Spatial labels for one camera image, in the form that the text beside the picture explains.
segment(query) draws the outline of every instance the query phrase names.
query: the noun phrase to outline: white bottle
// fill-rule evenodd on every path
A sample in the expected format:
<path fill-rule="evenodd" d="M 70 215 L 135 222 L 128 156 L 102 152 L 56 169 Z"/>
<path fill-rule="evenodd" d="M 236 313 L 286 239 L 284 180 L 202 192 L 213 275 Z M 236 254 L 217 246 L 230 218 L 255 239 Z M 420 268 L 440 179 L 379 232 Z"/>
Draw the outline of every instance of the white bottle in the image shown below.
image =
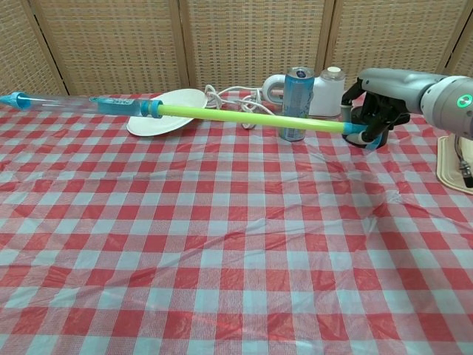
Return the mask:
<path fill-rule="evenodd" d="M 345 77 L 345 73 L 338 67 L 328 67 L 322 71 L 313 85 L 309 116 L 334 118 L 340 115 Z"/>

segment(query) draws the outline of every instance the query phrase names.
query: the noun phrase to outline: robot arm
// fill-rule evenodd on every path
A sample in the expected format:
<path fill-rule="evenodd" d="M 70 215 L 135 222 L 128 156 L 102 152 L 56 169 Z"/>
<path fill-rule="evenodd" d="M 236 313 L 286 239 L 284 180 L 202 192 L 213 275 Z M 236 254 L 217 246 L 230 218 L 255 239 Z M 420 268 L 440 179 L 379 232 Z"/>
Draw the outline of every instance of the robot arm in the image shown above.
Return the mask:
<path fill-rule="evenodd" d="M 352 101 L 366 93 L 362 107 Z M 365 124 L 359 134 L 344 136 L 356 146 L 365 147 L 381 136 L 378 147 L 387 141 L 388 132 L 409 122 L 410 114 L 423 115 L 426 121 L 457 137 L 473 140 L 473 79 L 411 70 L 370 68 L 360 72 L 356 83 L 341 101 L 345 121 Z M 470 167 L 456 144 L 460 170 L 468 187 L 473 187 Z"/>

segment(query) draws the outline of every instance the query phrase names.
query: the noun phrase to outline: gingham pattern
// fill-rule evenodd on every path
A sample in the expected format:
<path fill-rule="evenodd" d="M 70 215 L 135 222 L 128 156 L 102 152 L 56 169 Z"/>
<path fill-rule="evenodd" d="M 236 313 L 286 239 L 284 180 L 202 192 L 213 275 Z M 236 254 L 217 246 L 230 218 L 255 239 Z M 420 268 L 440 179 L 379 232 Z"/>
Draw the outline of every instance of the gingham pattern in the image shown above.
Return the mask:
<path fill-rule="evenodd" d="M 367 152 L 0 116 L 0 353 L 473 354 L 473 200 L 422 118 Z"/>

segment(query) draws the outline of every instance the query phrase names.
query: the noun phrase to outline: soda can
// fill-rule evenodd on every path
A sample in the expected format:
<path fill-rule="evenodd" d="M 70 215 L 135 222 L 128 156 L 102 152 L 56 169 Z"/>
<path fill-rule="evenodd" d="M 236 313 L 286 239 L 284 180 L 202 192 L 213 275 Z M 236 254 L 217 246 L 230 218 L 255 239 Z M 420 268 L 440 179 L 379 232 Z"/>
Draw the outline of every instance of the soda can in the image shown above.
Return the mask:
<path fill-rule="evenodd" d="M 314 81 L 315 73 L 310 68 L 293 67 L 287 71 L 282 98 L 284 116 L 308 117 Z M 279 137 L 290 142 L 301 141 L 305 137 L 305 129 L 279 128 Z"/>

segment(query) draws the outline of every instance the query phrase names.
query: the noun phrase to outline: green tube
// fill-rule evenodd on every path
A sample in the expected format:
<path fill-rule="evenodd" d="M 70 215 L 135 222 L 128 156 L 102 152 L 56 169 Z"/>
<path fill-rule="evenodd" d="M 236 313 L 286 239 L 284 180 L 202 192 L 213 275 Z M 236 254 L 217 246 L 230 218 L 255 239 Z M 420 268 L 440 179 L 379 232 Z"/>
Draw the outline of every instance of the green tube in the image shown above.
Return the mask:
<path fill-rule="evenodd" d="M 159 115 L 199 118 L 202 120 L 237 122 L 242 124 L 261 124 L 284 128 L 311 129 L 319 132 L 346 133 L 343 122 L 295 118 L 262 113 L 225 111 L 220 109 L 199 109 L 194 107 L 161 104 L 157 108 Z"/>

